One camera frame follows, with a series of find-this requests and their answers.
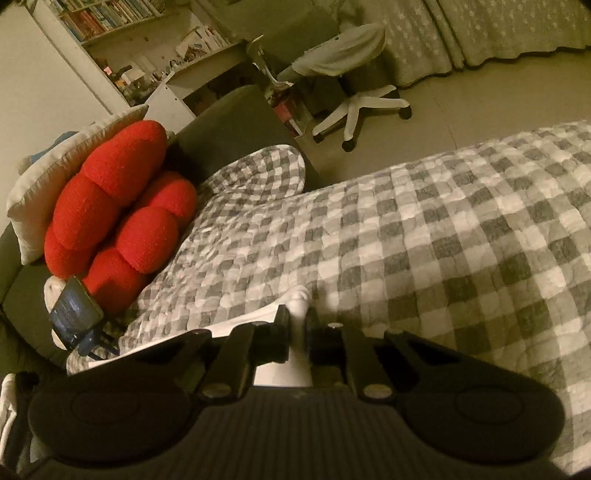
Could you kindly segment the upper red puffy cushion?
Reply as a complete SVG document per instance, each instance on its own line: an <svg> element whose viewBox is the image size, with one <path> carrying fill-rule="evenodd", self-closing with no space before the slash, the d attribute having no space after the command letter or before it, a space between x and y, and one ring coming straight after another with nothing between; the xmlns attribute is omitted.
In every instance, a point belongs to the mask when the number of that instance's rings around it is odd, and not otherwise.
<svg viewBox="0 0 591 480"><path fill-rule="evenodd" d="M124 209L161 167L167 147L156 121L137 121L95 148L63 187L44 240L52 275L67 279L87 270Z"/></svg>

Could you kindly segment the stack of folded clothes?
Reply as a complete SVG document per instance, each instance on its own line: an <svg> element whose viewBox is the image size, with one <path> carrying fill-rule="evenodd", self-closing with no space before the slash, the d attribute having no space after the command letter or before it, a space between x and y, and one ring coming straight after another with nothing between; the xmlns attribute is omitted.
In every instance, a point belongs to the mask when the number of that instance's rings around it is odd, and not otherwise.
<svg viewBox="0 0 591 480"><path fill-rule="evenodd" d="M18 479L43 456L28 421L30 402L38 390L39 375L6 375L1 384L1 478Z"/></svg>

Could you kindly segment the grey star pattern curtain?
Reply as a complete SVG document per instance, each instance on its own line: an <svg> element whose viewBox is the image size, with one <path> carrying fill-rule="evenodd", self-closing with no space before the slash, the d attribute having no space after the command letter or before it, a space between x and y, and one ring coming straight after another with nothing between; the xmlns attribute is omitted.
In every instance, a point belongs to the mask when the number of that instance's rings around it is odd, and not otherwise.
<svg viewBox="0 0 591 480"><path fill-rule="evenodd" d="M590 9L581 1L331 1L343 28L379 23L388 76L408 87L491 59L590 47Z"/></svg>

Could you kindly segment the white swivel office chair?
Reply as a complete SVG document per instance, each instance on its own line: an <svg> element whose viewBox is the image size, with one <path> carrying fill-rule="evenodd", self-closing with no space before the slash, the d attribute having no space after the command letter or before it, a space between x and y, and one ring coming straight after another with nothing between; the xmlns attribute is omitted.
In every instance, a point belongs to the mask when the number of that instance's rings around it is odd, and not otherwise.
<svg viewBox="0 0 591 480"><path fill-rule="evenodd" d="M335 78L346 99L315 125L312 138L322 142L325 131L345 121L342 150L351 152L356 147L356 126L363 109L393 110L404 120L412 117L411 104L400 96L396 86L356 92L346 80L346 74L379 57L385 45L382 24L342 31L327 10L314 5L257 36L249 42L246 53L277 92L294 87L304 78Z"/></svg>

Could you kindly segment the grey white checkered bedspread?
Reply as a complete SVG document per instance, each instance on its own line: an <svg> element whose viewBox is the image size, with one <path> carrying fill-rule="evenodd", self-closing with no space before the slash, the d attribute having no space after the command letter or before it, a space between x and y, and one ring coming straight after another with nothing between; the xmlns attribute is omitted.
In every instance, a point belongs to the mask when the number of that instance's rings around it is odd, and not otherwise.
<svg viewBox="0 0 591 480"><path fill-rule="evenodd" d="M121 315L121 352L301 285L325 321L403 329L553 389L552 462L590 464L590 124L564 123L331 185L267 147L202 182L170 263Z"/></svg>

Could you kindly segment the lower red puffy cushion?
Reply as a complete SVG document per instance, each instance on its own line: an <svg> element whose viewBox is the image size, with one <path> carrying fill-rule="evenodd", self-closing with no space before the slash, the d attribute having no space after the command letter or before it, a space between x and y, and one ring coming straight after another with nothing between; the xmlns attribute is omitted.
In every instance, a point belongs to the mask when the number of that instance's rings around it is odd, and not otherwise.
<svg viewBox="0 0 591 480"><path fill-rule="evenodd" d="M164 172L137 199L94 257L83 284L109 316L126 310L170 260L197 211L197 190Z"/></svg>

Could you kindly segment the cream pillow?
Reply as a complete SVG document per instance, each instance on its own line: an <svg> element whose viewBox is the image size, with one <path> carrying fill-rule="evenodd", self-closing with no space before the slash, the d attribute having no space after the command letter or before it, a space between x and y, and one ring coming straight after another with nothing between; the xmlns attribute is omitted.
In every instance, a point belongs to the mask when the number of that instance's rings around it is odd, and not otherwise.
<svg viewBox="0 0 591 480"><path fill-rule="evenodd" d="M43 255L43 245L60 192L87 157L127 126L142 120L146 105L129 108L83 128L50 148L20 175L8 194L6 216L16 235L20 261Z"/></svg>

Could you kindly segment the white knit garment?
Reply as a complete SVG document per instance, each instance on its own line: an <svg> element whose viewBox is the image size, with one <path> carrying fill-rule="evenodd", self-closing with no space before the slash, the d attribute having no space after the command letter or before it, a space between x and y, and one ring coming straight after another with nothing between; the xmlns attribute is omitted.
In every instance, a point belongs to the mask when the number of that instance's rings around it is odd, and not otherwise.
<svg viewBox="0 0 591 480"><path fill-rule="evenodd" d="M250 385L310 387L304 353L311 293L290 288L269 305L231 320L150 342L95 362L90 372L122 374L153 367L209 401L242 397Z"/></svg>

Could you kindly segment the smartphone showing video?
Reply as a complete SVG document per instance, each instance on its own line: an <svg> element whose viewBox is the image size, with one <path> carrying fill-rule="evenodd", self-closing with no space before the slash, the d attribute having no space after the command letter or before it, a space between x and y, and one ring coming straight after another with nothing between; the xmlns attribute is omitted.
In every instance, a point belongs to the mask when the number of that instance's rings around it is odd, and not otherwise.
<svg viewBox="0 0 591 480"><path fill-rule="evenodd" d="M49 313L51 330L67 347L77 351L76 346L85 333L98 323L104 322L103 311L90 295L85 285L75 276L66 281L53 310Z"/></svg>

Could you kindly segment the cream plush toy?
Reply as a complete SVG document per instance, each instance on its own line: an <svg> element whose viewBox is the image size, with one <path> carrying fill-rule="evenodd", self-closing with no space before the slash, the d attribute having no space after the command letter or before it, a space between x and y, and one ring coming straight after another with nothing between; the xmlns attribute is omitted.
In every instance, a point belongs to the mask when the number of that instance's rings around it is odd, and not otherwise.
<svg viewBox="0 0 591 480"><path fill-rule="evenodd" d="M66 282L56 276L50 276L44 284L43 295L44 303L48 313L53 310L53 307L57 303L62 291L64 290ZM57 335L55 328L51 330L51 337L56 347L66 351L67 347L64 345L62 340Z"/></svg>

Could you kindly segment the white desk with clutter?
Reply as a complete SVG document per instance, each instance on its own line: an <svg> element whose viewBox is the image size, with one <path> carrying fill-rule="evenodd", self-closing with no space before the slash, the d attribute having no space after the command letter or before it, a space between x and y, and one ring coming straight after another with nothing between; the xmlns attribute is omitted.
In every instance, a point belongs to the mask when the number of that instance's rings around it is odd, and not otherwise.
<svg viewBox="0 0 591 480"><path fill-rule="evenodd" d="M245 40L238 41L172 69L144 102L148 106L144 119L173 133L182 130L197 118L185 98L247 61L245 48Z"/></svg>

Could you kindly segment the dark green sofa backrest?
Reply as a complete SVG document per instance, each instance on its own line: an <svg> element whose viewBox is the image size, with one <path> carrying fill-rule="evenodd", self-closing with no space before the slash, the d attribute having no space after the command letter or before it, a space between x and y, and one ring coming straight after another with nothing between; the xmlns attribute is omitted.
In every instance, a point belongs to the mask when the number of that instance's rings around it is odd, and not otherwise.
<svg viewBox="0 0 591 480"><path fill-rule="evenodd" d="M16 234L1 235L1 375L33 371L43 378L65 373L68 353L51 338L44 303L50 272L42 259L22 265Z"/></svg>

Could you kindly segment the black phone stand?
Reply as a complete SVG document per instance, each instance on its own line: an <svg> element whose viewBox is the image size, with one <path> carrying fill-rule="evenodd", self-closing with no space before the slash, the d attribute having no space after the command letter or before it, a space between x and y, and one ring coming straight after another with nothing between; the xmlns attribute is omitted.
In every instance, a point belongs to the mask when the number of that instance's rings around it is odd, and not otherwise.
<svg viewBox="0 0 591 480"><path fill-rule="evenodd" d="M120 354L114 338L104 331L104 325L104 322L96 324L78 342L76 350L81 357L89 357L95 361L103 360L103 357L94 352L96 348L102 348L114 356Z"/></svg>

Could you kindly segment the red puffy cushion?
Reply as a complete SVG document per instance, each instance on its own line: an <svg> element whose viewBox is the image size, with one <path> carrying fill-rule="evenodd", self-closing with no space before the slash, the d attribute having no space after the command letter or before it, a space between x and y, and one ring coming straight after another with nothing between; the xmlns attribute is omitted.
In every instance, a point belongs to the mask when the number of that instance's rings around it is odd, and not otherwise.
<svg viewBox="0 0 591 480"><path fill-rule="evenodd" d="M87 270L124 209L161 167L167 147L156 121L137 121L95 148L63 187L44 240L52 275L67 279Z"/></svg>
<svg viewBox="0 0 591 480"><path fill-rule="evenodd" d="M137 199L94 257L83 284L109 316L126 310L170 260L197 211L197 190L164 172Z"/></svg>

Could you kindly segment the wall bookshelf with books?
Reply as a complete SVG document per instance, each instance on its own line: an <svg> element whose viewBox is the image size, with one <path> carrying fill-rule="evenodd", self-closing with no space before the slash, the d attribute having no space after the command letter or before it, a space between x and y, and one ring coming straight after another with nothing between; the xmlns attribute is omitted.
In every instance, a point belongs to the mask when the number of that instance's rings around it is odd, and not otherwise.
<svg viewBox="0 0 591 480"><path fill-rule="evenodd" d="M174 6L171 1L49 0L44 4L81 46L157 20L192 15L190 9Z"/></svg>

